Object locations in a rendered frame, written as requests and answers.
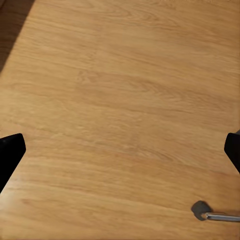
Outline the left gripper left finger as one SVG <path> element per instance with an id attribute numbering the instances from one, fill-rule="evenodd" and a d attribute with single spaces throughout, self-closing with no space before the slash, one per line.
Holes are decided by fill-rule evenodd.
<path id="1" fill-rule="evenodd" d="M 0 138 L 0 193 L 25 153 L 26 144 L 22 133 Z"/>

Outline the swivel chair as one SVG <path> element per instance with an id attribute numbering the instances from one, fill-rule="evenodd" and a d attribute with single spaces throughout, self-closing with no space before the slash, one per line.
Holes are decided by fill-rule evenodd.
<path id="1" fill-rule="evenodd" d="M 240 135 L 240 130 L 236 134 Z M 204 201 L 201 200 L 196 202 L 192 206 L 191 210 L 193 211 L 194 215 L 201 221 L 210 220 L 240 223 L 240 215 L 212 213 L 211 208 Z"/>

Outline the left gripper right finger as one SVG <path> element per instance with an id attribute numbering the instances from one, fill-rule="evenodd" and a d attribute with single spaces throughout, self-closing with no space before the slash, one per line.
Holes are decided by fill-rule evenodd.
<path id="1" fill-rule="evenodd" d="M 240 173 L 240 135 L 228 133 L 225 141 L 224 151 Z"/>

